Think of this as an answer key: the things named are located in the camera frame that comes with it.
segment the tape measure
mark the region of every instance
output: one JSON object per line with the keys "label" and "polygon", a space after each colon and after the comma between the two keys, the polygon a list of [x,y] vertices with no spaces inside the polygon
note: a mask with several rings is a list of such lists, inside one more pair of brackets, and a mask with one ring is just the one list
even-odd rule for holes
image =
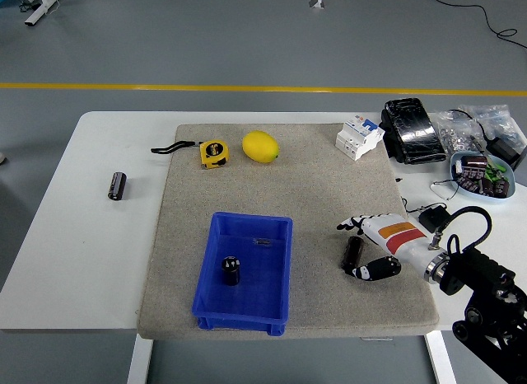
{"label": "tape measure", "polygon": [[199,145],[203,168],[216,168],[229,161],[229,147],[219,139],[213,139]]}

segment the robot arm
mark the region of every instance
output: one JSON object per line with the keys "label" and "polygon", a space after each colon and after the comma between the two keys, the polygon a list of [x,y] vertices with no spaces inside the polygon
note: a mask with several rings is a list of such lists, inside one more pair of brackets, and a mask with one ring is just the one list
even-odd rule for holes
{"label": "robot arm", "polygon": [[[447,251],[440,248],[442,232],[454,219],[467,212],[480,213],[487,219],[485,234],[462,251],[456,235],[448,240]],[[473,296],[465,309],[464,319],[452,327],[455,337],[506,382],[527,383],[527,297],[514,284],[514,272],[476,249],[492,229],[487,211],[480,207],[462,208],[436,229],[431,242],[406,219],[392,213],[353,217],[338,225],[339,230],[354,227],[358,229],[357,234],[370,238],[390,258],[411,264],[423,279],[439,283],[447,295],[457,293],[464,285],[471,288]],[[453,242],[455,251],[451,250]],[[347,273],[352,271],[353,265],[350,246],[348,242],[343,262]]]}

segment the gray mat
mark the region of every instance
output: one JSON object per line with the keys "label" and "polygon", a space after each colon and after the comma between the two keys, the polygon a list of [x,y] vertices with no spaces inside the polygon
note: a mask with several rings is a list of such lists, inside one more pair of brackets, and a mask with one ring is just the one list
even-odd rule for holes
{"label": "gray mat", "polygon": [[[272,164],[251,161],[241,140],[262,129],[278,141]],[[185,124],[176,140],[222,139],[226,166],[200,168],[197,148],[173,154],[138,318],[145,339],[269,339],[265,332],[201,330],[191,313],[211,216],[216,211],[285,216],[294,222],[289,322],[283,338],[423,335],[438,315],[427,283],[406,265],[374,283],[339,264],[345,218],[401,213],[403,205],[380,144],[359,161],[335,146],[342,124]],[[362,261],[384,252],[366,239]]]}

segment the lemon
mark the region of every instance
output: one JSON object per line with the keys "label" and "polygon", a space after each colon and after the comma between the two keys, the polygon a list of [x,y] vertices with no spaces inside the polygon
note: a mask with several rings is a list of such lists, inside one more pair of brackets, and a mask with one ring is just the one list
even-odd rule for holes
{"label": "lemon", "polygon": [[255,130],[241,141],[244,153],[259,163],[270,163],[278,157],[280,147],[277,141],[264,131]]}

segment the blue plastic bin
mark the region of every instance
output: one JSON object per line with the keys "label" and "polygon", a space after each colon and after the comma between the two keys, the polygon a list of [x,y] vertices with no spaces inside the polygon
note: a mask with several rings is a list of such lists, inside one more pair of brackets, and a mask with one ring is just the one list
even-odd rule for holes
{"label": "blue plastic bin", "polygon": [[[214,213],[192,313],[201,329],[283,335],[289,317],[290,218]],[[240,261],[240,282],[223,283],[222,261]]]}

